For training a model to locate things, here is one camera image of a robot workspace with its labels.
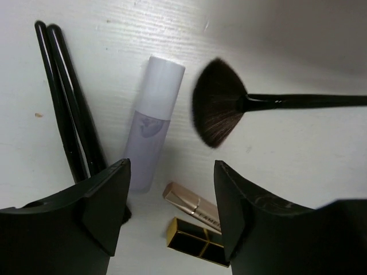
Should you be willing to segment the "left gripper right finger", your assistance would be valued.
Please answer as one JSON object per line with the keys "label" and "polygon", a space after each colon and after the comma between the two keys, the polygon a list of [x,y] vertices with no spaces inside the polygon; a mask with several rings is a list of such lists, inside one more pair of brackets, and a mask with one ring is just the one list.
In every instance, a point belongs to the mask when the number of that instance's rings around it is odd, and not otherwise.
{"label": "left gripper right finger", "polygon": [[366,200],[318,209],[287,201],[214,164],[225,257],[233,274],[365,274]]}

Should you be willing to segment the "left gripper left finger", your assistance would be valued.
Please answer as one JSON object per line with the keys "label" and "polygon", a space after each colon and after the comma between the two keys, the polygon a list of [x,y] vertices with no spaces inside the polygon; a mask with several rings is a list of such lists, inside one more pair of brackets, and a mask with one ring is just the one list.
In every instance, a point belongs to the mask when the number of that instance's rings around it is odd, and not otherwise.
{"label": "left gripper left finger", "polygon": [[130,185],[122,159],[78,184],[1,210],[2,274],[106,274]]}

